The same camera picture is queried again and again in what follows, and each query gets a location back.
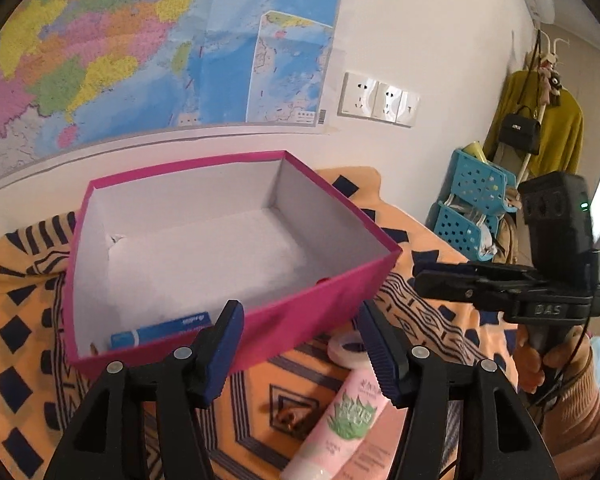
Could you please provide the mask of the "pink sleeve forearm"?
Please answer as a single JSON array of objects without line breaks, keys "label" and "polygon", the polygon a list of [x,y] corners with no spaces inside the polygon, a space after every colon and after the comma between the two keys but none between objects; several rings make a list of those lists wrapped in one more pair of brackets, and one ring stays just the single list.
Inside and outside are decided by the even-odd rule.
[{"label": "pink sleeve forearm", "polygon": [[567,456],[568,466],[600,460],[600,388],[592,359],[560,389],[559,400],[545,416],[542,436],[550,454]]}]

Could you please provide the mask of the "person's right hand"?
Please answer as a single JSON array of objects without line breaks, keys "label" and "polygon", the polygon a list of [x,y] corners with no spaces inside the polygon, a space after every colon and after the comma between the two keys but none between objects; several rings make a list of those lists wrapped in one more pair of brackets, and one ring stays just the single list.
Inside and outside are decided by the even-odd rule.
[{"label": "person's right hand", "polygon": [[518,387],[525,393],[535,393],[545,382],[546,368],[563,370],[565,380],[576,377],[585,369],[590,353],[590,338],[581,326],[574,326],[562,344],[541,356],[530,344],[527,327],[519,325],[514,351]]}]

